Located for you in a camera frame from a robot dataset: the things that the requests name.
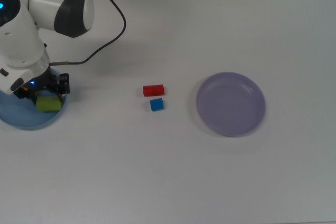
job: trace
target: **blue plate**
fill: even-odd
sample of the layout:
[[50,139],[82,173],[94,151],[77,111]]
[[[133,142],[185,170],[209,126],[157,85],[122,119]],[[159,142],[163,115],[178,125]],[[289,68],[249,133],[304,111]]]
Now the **blue plate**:
[[[48,91],[40,93],[54,95]],[[8,95],[0,91],[0,119],[23,130],[38,130],[50,125],[59,117],[65,107],[66,100],[65,98],[62,109],[58,112],[40,112],[31,100],[19,99],[14,94]]]

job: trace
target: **blue block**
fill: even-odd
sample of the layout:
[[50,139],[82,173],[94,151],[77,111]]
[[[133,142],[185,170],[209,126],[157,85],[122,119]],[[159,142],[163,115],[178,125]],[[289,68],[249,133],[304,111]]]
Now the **blue block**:
[[151,100],[152,111],[163,110],[163,100],[162,98]]

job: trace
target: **green sponge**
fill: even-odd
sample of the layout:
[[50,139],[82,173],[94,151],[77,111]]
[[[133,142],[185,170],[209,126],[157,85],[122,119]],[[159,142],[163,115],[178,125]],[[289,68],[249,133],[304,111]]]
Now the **green sponge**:
[[58,97],[37,97],[36,108],[41,112],[60,111],[62,109],[62,102]]

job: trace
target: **plate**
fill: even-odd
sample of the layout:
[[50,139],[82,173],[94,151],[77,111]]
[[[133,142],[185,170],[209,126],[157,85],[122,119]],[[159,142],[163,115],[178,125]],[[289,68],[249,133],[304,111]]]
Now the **plate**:
[[266,111],[265,98],[258,85],[233,72],[207,78],[198,89],[196,107],[210,129],[225,136],[252,132]]
[[[40,93],[54,95],[48,91]],[[30,99],[19,99],[14,94],[8,95],[0,91],[0,119],[23,130],[38,130],[50,125],[59,117],[65,107],[66,100],[65,97],[60,111],[39,112]]]

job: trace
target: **black cable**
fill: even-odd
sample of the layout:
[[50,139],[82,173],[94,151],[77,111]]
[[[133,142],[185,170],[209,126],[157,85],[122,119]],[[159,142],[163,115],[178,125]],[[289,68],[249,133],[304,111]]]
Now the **black cable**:
[[107,42],[105,45],[101,46],[100,48],[98,48],[96,51],[94,51],[86,60],[83,61],[78,61],[78,62],[53,62],[50,65],[51,66],[59,66],[59,65],[80,65],[80,64],[84,64],[86,62],[88,62],[93,56],[95,56],[96,53],[98,53],[100,50],[102,50],[103,48],[107,47],[108,45],[112,44],[113,42],[115,42],[117,39],[119,39],[121,37],[121,35],[123,35],[123,33],[126,30],[126,26],[127,26],[127,22],[126,22],[126,18],[124,16],[124,14],[122,13],[121,9],[118,7],[118,5],[114,2],[114,0],[110,0],[111,3],[115,6],[115,8],[118,10],[118,12],[120,13],[123,21],[124,21],[124,26],[122,28],[122,31],[119,33],[118,36],[116,36],[116,38],[114,38],[113,40],[111,40],[110,42]]

